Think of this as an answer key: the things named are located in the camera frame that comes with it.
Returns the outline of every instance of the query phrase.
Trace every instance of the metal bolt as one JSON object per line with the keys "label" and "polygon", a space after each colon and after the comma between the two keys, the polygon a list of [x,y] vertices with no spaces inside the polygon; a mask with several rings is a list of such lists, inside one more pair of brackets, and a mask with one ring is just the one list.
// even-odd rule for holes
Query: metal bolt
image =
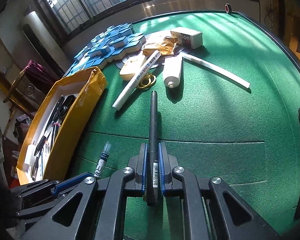
{"label": "metal bolt", "polygon": [[132,172],[132,168],[130,168],[130,167],[125,167],[125,168],[122,169],[122,171],[123,171],[123,173],[129,174],[129,173]]}
{"label": "metal bolt", "polygon": [[213,177],[211,179],[212,183],[214,184],[220,184],[221,183],[221,179],[219,177]]}
{"label": "metal bolt", "polygon": [[183,172],[185,171],[185,169],[182,168],[182,167],[180,167],[180,166],[178,166],[178,167],[175,167],[175,168],[174,168],[174,171],[175,171],[176,173],[183,173]]}
{"label": "metal bolt", "polygon": [[94,183],[94,177],[86,177],[85,179],[84,179],[84,182],[85,182],[85,184],[92,184],[92,183]]}

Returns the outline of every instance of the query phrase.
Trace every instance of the cardboard box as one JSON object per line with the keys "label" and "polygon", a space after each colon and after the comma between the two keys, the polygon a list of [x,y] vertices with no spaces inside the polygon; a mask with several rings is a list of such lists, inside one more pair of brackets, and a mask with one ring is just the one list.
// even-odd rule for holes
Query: cardboard box
{"label": "cardboard box", "polygon": [[77,98],[67,113],[46,163],[43,179],[63,180],[80,135],[107,85],[99,68],[89,68],[57,81],[35,115],[23,142],[17,173],[21,185],[31,183],[31,168],[24,164],[27,148],[41,138],[51,111],[61,95],[73,94]]}
{"label": "cardboard box", "polygon": [[202,32],[188,29],[185,27],[177,27],[172,30],[171,37],[178,39],[177,43],[196,49],[202,46]]}

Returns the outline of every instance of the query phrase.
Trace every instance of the yellow cardboard box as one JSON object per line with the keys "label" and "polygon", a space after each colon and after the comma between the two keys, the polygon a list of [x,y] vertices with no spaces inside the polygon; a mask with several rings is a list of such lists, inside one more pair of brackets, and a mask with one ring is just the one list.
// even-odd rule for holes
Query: yellow cardboard box
{"label": "yellow cardboard box", "polygon": [[97,67],[92,71],[91,68],[79,71],[72,76],[60,79],[53,85],[38,109],[20,151],[17,173],[21,185],[33,182],[31,175],[24,168],[28,145],[39,141],[41,131],[48,122],[59,97],[74,94],[77,98],[60,127],[43,175],[44,179],[51,180],[65,178],[80,135],[106,85],[106,78]]}

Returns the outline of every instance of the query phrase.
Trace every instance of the green felt table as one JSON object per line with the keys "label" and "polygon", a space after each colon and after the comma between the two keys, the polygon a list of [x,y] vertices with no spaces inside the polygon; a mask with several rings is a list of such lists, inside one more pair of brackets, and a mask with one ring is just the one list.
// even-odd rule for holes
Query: green felt table
{"label": "green felt table", "polygon": [[[94,172],[106,141],[112,143],[104,177],[124,168],[148,140],[150,93],[158,92],[159,140],[168,154],[199,177],[219,176],[278,233],[293,226],[300,194],[300,74],[264,32],[239,14],[182,13],[134,24],[144,34],[183,26],[203,33],[190,53],[251,83],[246,90],[203,66],[183,60],[177,88],[156,84],[135,90],[112,108],[127,82],[108,64],[107,89],[78,143],[68,176]],[[151,208],[128,198],[124,234],[133,239],[180,239],[178,200]]]}

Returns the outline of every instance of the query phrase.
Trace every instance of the white box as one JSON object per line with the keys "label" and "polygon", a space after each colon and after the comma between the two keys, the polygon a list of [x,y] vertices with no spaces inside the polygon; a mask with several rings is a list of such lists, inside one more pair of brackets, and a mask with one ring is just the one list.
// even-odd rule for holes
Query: white box
{"label": "white box", "polygon": [[177,27],[172,30],[171,37],[178,39],[177,43],[196,49],[202,46],[202,32],[188,29],[185,27]]}

